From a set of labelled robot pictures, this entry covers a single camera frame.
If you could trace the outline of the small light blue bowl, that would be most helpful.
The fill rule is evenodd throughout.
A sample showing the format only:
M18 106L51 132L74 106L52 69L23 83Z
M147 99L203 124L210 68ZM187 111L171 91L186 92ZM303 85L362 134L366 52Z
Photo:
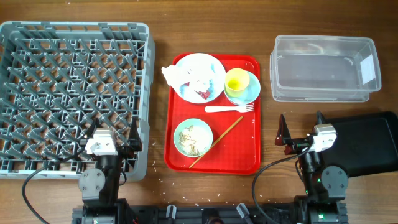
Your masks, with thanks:
M227 99L235 105L247 105L253 103L260 95L261 84L259 82L259 79L257 78L257 76L255 76L255 74L249 71L247 71L247 73L250 78L249 85L243 91L243 94L241 96L239 97L229 96L226 92L226 87L224 87L224 93Z

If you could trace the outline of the white napkin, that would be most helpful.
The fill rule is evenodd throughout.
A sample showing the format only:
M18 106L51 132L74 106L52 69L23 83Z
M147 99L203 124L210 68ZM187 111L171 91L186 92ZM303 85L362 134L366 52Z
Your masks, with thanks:
M210 67L178 67L176 65L162 67L161 72L167 84L175 90L179 90L186 83L207 82L215 75Z

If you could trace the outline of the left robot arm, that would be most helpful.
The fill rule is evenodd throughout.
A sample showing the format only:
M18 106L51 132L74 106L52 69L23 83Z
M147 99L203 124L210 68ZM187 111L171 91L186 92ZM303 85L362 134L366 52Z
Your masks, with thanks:
M138 216L127 200L118 198L120 176L124 159L131 158L135 151L142 150L142 141L137 131L136 119L132 119L127 144L116 145L116 133L101 128L99 119L86 130L80 146L97 161L95 168L84 171L78 181L82 193L83 208L74 209L72 223L139 223Z

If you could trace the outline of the red sauce packet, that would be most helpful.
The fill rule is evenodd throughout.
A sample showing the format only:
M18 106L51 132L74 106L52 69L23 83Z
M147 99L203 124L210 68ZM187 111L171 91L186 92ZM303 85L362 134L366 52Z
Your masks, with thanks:
M211 85L208 82L188 82L185 85L200 95L204 100L211 94L209 91Z

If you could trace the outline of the yellow plastic cup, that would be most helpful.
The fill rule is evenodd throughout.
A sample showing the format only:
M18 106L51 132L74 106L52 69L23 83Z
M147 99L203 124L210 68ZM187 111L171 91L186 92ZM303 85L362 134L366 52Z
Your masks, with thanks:
M248 87L250 77L247 71L241 68L233 68L226 73L225 90L230 97L239 97Z

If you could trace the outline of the large light blue plate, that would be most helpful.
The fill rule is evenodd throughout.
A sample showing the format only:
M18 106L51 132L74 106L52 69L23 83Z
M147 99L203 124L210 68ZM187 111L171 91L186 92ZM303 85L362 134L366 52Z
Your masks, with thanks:
M214 56L204 53L194 53L183 56L175 62L178 67L210 67L215 75L209 81L211 87L209 89L210 96L204 100L200 95L195 93L185 84L179 90L175 90L176 94L189 103L203 104L208 103L217 98L224 90L224 80L226 77L226 69L223 64Z

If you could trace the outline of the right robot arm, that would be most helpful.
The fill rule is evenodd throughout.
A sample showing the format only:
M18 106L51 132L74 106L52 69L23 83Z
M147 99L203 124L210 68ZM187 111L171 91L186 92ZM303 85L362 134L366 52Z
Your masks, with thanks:
M317 113L318 124L304 138L292 138L284 115L280 115L275 145L285 155L297 156L306 195L296 196L289 208L291 223L348 223L346 198L348 175L339 166L326 165L322 152L334 145L336 129Z

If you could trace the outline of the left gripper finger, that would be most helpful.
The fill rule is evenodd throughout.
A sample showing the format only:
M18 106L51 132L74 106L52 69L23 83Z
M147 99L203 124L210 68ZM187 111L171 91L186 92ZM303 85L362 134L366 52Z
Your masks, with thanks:
M99 119L96 118L90 127L85 131L83 138L84 139L89 139L93 137L93 133L95 132L96 128L99 126Z
M142 151L142 141L139 136L137 120L135 117L132 117L132 120L131 120L128 144L132 151Z

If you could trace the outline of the green bowl with rice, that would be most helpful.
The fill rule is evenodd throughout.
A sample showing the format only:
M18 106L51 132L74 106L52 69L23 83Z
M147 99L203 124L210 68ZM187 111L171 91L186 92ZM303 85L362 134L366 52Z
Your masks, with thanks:
M191 118L175 128L172 139L177 151L183 156L200 157L210 150L213 132L204 121Z

